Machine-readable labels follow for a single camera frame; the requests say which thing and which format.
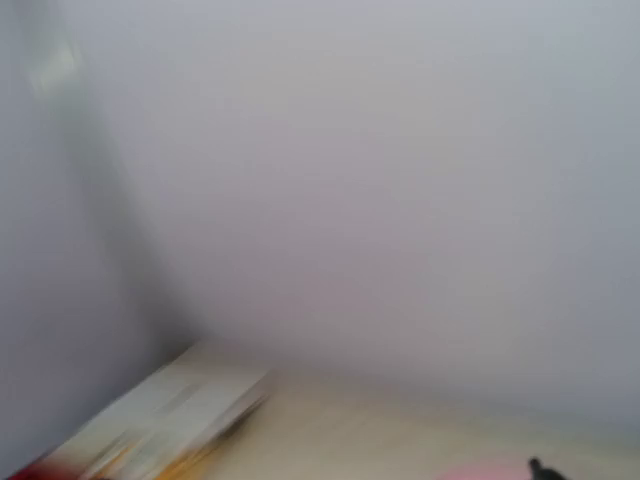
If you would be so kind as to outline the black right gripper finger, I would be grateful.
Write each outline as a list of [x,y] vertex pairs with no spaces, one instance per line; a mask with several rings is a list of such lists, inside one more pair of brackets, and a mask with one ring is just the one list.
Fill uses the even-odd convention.
[[532,480],[565,480],[565,476],[553,468],[545,467],[537,457],[528,460]]

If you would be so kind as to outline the white paper notebook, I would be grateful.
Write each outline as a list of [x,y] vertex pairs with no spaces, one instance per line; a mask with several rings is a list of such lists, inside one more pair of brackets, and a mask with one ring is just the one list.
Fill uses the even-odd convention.
[[261,406],[272,377],[265,365],[195,344],[35,462],[76,479],[176,477]]

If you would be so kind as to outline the red student backpack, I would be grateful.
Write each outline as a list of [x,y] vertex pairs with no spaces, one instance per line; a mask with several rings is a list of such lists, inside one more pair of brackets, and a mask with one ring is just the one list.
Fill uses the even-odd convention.
[[7,477],[7,480],[74,480],[76,475],[51,462],[31,463]]

